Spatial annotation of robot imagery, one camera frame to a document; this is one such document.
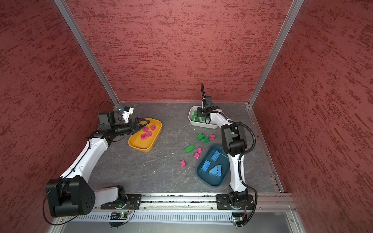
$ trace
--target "white tray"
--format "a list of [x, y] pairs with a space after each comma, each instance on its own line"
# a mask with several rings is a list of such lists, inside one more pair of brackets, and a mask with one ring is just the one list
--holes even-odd
[[214, 121], [211, 120], [210, 124], [206, 124], [205, 122], [202, 122], [201, 118], [200, 118], [200, 121], [201, 122], [194, 122], [191, 120], [192, 118], [192, 115], [194, 113], [194, 111], [197, 111], [197, 108], [202, 108], [202, 106], [193, 106], [190, 108], [189, 110], [189, 115], [188, 115], [188, 119], [189, 119], [189, 122], [191, 125], [194, 125], [194, 126], [200, 126], [200, 127], [205, 127], [205, 128], [210, 128], [210, 129], [216, 129], [217, 127], [219, 127]]

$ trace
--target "plastic container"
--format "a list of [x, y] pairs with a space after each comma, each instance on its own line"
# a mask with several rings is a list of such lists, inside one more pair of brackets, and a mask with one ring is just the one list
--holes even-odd
[[[220, 152], [221, 155], [214, 162], [214, 160], [212, 160], [211, 157], [213, 156], [213, 154], [216, 151]], [[207, 171], [204, 171], [204, 170], [202, 170], [202, 166], [203, 166], [203, 164], [205, 163], [206, 160], [210, 161], [211, 164], [210, 164], [209, 168], [207, 169]], [[222, 175], [221, 175], [221, 177], [218, 177], [218, 176], [213, 175], [213, 174], [209, 174], [209, 171], [212, 168], [214, 168], [215, 166], [217, 166], [217, 165], [221, 165], [222, 166]], [[220, 185], [222, 185], [222, 182], [223, 182], [225, 176], [227, 175], [227, 173], [229, 171], [229, 168], [230, 167], [229, 167], [228, 155], [224, 152], [223, 147], [221, 147], [218, 144], [214, 144], [214, 145], [212, 145], [209, 148], [209, 150], [207, 151], [206, 155], [201, 160], [200, 164], [197, 167], [196, 172], [197, 172], [197, 176], [203, 182], [205, 182], [206, 184], [208, 184], [209, 186], [211, 186], [211, 187], [219, 187]]]
[[202, 122], [201, 118], [200, 118], [201, 122], [192, 121], [191, 120], [192, 115], [193, 115], [194, 111], [197, 111], [197, 108], [202, 108], [202, 106], [193, 106], [189, 110], [188, 119], [189, 119], [189, 122], [190, 122], [191, 125], [210, 128], [210, 129], [216, 129], [217, 127], [219, 127], [213, 120], [211, 120], [210, 124], [206, 124], [205, 122]]
[[[139, 132], [135, 133], [128, 139], [128, 144], [130, 147], [142, 151], [142, 152], [149, 152], [153, 149], [154, 144], [156, 143], [161, 131], [162, 131], [162, 122], [152, 118], [145, 118], [145, 120], [150, 120], [150, 123], [147, 125], [149, 127], [149, 131], [151, 132], [151, 137], [145, 140], [141, 140], [141, 134], [144, 134], [144, 130], [140, 130]], [[152, 125], [156, 126], [156, 129], [152, 131], [150, 127]]]

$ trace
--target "metal corner post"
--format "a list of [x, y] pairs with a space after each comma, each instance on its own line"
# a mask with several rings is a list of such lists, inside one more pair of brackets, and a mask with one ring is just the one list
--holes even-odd
[[269, 71], [272, 68], [273, 63], [275, 62], [275, 59], [277, 55], [279, 54], [279, 51], [282, 47], [282, 44], [285, 41], [286, 36], [289, 33], [289, 30], [291, 26], [294, 23], [294, 20], [299, 12], [299, 9], [301, 8], [304, 0], [294, 0], [293, 3], [290, 6], [289, 12], [285, 18], [285, 21], [283, 22], [283, 25], [281, 27], [281, 30], [279, 32], [279, 35], [277, 36], [277, 39], [275, 41], [275, 44], [273, 45], [272, 51], [269, 54], [268, 60], [266, 65], [263, 68], [263, 71], [259, 77], [259, 80], [254, 88], [253, 94], [250, 97], [249, 100], [249, 106], [252, 107], [254, 105], [254, 102], [256, 98], [258, 97], [258, 94], [267, 78], [267, 75]]
[[78, 24], [76, 23], [69, 7], [67, 6], [65, 0], [54, 0], [58, 9], [60, 10], [63, 18], [69, 25], [70, 30], [74, 34], [76, 40], [78, 41], [80, 47], [82, 47], [83, 52], [87, 56], [89, 62], [91, 63], [93, 69], [95, 70], [97, 76], [101, 80], [102, 85], [106, 89], [107, 93], [109, 94], [110, 98], [112, 99], [115, 106], [118, 105], [119, 100], [116, 96], [113, 88], [111, 87], [109, 81], [107, 80], [103, 70], [100, 67], [94, 53], [92, 52], [90, 46], [88, 45], [87, 41], [85, 40], [83, 33], [80, 31]]

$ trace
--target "black mounting plate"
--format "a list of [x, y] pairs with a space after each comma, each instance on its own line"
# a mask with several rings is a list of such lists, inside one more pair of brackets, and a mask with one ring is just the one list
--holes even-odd
[[[254, 209], [254, 199], [253, 196], [249, 194], [249, 200], [245, 201], [244, 204], [246, 205], [246, 210], [253, 210]], [[217, 194], [216, 195], [216, 205], [218, 210], [234, 210], [231, 207], [229, 202], [229, 195], [228, 194]]]
[[[141, 204], [141, 194], [127, 194], [127, 201], [126, 202], [132, 202], [135, 204], [135, 210], [138, 210]], [[117, 209], [114, 207], [112, 203], [106, 203], [101, 205], [102, 210], [118, 210], [120, 211], [121, 209]]]

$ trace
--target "blue tray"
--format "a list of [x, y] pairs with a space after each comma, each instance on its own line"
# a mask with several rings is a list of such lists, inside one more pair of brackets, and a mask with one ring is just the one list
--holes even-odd
[[[221, 153], [219, 158], [214, 162], [214, 160], [211, 159], [211, 157], [214, 155], [214, 153], [218, 151]], [[202, 170], [202, 166], [205, 163], [205, 161], [208, 160], [211, 162], [209, 168], [207, 171]], [[218, 177], [212, 174], [209, 174], [209, 171], [214, 168], [217, 165], [222, 166], [222, 176]], [[201, 160], [200, 164], [197, 167], [197, 176], [206, 184], [210, 185], [211, 187], [219, 187], [222, 185], [222, 182], [225, 178], [225, 175], [227, 175], [227, 172], [229, 171], [229, 159], [228, 155], [224, 152], [223, 147], [221, 147], [218, 144], [212, 145], [209, 150], [207, 151], [206, 155]]]

